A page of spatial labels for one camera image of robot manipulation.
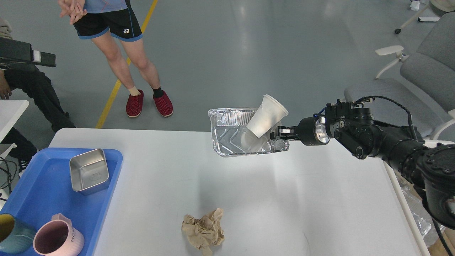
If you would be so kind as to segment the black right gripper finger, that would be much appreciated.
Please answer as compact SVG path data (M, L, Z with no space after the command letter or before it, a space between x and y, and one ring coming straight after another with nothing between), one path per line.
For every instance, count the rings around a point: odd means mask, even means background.
M271 140L299 140L299 136L297 134L297 126L286 127L286 126L277 126L276 128L272 128L270 133Z

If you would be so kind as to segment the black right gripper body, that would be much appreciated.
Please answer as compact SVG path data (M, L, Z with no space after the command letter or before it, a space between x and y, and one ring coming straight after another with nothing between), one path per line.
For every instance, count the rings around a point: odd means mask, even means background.
M330 141L330 136L326 132L326 118L313 116L304 118L297 126L289 127L306 146L326 145Z

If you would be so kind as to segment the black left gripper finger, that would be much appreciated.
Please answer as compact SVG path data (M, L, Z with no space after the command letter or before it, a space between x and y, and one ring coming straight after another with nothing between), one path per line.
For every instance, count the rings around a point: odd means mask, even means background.
M0 65L5 70L34 71L36 65L55 68L57 64L55 54L32 50L31 44L26 42L1 38Z

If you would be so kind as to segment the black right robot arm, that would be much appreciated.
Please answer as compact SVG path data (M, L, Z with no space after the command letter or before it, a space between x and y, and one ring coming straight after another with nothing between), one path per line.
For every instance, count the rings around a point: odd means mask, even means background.
M299 140L306 146L325 145L333 138L357 159L380 158L414 185L431 217L454 229L454 144L425 146L409 111L407 126L375 120L371 110L364 107L375 99L378 96L328 103L297 126L274 128L270 138Z

